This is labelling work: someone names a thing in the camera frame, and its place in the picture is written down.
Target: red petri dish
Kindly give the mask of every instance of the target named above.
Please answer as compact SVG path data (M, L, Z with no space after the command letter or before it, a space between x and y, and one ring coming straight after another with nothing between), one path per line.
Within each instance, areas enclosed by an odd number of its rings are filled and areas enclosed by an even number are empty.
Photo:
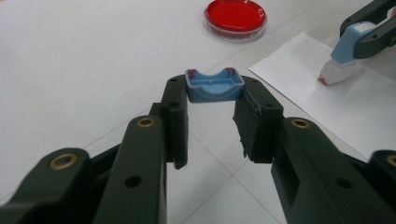
M224 37L257 37L266 21L264 9L252 1L216 0L205 10L206 27Z

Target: white paper sheet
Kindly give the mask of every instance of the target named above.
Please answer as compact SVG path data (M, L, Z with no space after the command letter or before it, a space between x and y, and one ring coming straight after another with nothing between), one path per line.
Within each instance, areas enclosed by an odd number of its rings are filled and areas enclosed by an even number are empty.
M250 70L364 157L378 149L396 149L394 79L360 64L348 79L325 86L318 75L331 52L300 34Z

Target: blue plastic block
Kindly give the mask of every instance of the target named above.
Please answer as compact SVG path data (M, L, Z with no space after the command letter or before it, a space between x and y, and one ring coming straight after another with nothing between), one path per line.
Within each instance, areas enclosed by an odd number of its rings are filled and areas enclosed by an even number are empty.
M375 27L375 24L369 21L361 21L348 26L332 51L332 58L340 64L355 60L353 51L356 42L372 32Z
M240 98L244 79L234 68L224 68L215 75L195 69L186 71L187 94L192 103L235 101Z

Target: brass screw insert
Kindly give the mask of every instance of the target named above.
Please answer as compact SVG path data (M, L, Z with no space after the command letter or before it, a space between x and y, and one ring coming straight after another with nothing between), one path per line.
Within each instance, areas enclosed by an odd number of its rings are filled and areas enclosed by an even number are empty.
M309 123L303 119L294 119L291 121L291 124L297 128L301 128L301 129L309 128Z
M66 153L55 157L50 161L49 168L52 170L62 170L73 165L77 161L77 155L73 153Z
M153 124L154 124L154 119L151 119L151 118L143 118L137 122L137 126L142 127L142 128L150 127Z

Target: tile grout line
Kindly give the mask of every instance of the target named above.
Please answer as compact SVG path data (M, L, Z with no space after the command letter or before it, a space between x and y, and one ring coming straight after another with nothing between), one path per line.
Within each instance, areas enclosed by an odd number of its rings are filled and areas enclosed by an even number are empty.
M207 197L188 217L186 217L186 219L184 219L181 224L189 220L189 218L192 217L192 215L194 215L194 213L198 211L198 209L200 209L213 195L215 195L215 193L218 192L231 178L233 178L232 175L230 175L230 177L228 177L223 183L221 183L221 185L215 191L213 191L213 193L210 194L209 197Z
M233 173L232 175L235 175L236 173L238 173L241 169L242 169L242 167L246 164L246 163L248 163L249 161L251 161L249 158L247 158L247 160L238 168L238 169L236 169L236 171L235 171L235 173Z
M244 188L247 192L248 192L248 194L252 197L252 198L254 198L254 200L277 222L277 223L279 223L280 224L280 222L265 208L265 206L264 205L262 205L262 203L260 203L259 202L259 200L245 187L245 185L243 185L239 180L238 180L238 178L236 178L234 175L233 175L233 178L242 186L242 188Z
M148 110L148 109L150 109L150 108L151 108L151 106L148 107L148 108L146 108L146 109L144 109L142 112L138 113L136 116L137 116L137 117L140 116L142 113L144 113L146 110ZM99 137L99 138L97 138L96 140L94 140L93 142L89 143L89 144L88 144L87 146L85 146L84 148L87 148L87 147L92 146L92 145L95 144L96 142L100 141L101 139L105 138L105 137L108 136L109 134L111 134L111 133L113 133L114 131L116 131L116 130L117 130L119 127L121 127L122 125L124 125L124 124L130 122L132 119L128 119L127 121L123 122L123 123L120 124L119 126L117 126L117 127L115 127L114 129L112 129L110 132L105 133L102 137Z
M233 175L232 173L231 173L231 171L229 171L225 166L224 166L224 164L221 162L221 161L219 161L218 160L218 158L215 156L215 155L213 155L213 153L192 133L192 132L190 132L189 131L189 133L192 135L192 137L194 137L197 141L198 141L198 143L213 157L213 158L215 158L215 160L218 162L218 163L220 163L220 165L230 174L230 175Z
M7 194L6 196L4 196L4 197L2 197L1 199L0 199L0 202L1 201L3 201L6 197L9 197L11 194L13 194L13 193L15 193L16 192L16 190L13 190L13 191L11 191L9 194Z

